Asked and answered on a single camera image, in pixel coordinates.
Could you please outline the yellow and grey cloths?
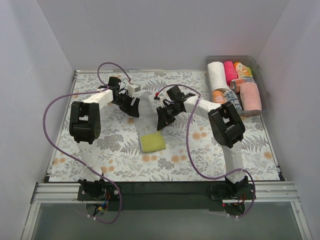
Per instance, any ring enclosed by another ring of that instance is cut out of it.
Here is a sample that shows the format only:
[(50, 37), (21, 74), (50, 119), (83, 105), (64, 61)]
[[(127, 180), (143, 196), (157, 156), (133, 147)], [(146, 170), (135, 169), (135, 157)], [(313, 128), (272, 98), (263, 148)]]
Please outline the yellow and grey cloths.
[(139, 117), (134, 125), (139, 137), (142, 153), (153, 153), (166, 149), (162, 133), (157, 130), (158, 115), (153, 109), (150, 99), (142, 95), (138, 104)]

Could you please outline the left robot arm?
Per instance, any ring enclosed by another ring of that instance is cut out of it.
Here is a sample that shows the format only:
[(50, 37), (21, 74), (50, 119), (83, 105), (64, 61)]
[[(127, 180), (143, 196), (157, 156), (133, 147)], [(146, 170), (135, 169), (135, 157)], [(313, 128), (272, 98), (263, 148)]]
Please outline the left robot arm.
[(138, 118), (140, 99), (134, 97), (140, 86), (130, 83), (121, 88), (121, 80), (110, 77), (108, 86), (100, 86), (92, 96), (71, 104), (69, 133), (77, 143), (81, 161), (85, 165), (85, 176), (78, 182), (83, 192), (95, 200), (106, 196), (107, 189), (98, 164), (98, 138), (101, 133), (101, 110), (112, 103), (119, 106), (125, 114)]

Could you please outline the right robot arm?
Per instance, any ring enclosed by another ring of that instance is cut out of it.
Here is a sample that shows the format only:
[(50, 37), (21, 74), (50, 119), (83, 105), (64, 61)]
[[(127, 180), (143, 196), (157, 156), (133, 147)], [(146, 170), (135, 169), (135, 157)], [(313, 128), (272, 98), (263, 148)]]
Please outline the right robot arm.
[[(242, 140), (245, 133), (245, 125), (235, 106), (227, 101), (225, 103), (213, 103), (201, 98), (200, 92), (193, 89), (192, 93), (183, 93), (180, 84), (170, 84), (160, 90), (166, 91), (170, 100), (163, 100), (163, 106), (156, 109), (157, 130), (162, 130), (176, 120), (180, 113), (189, 113), (186, 127), (186, 150), (189, 161), (195, 172), (207, 180), (225, 179), (227, 195), (237, 199), (244, 194), (249, 184), (249, 173), (243, 167)], [(217, 177), (209, 177), (202, 174), (194, 164), (189, 147), (190, 124), (193, 115), (200, 116), (209, 121), (215, 141), (222, 147), (226, 174)]]

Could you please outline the blue patterned towel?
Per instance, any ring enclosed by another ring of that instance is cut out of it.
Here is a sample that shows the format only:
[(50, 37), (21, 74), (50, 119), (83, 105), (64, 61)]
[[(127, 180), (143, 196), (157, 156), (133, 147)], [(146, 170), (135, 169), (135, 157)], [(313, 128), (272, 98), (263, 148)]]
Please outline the blue patterned towel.
[(242, 105), (239, 101), (239, 98), (233, 90), (225, 91), (223, 93), (223, 97), (226, 102), (232, 103), (237, 111), (243, 110)]

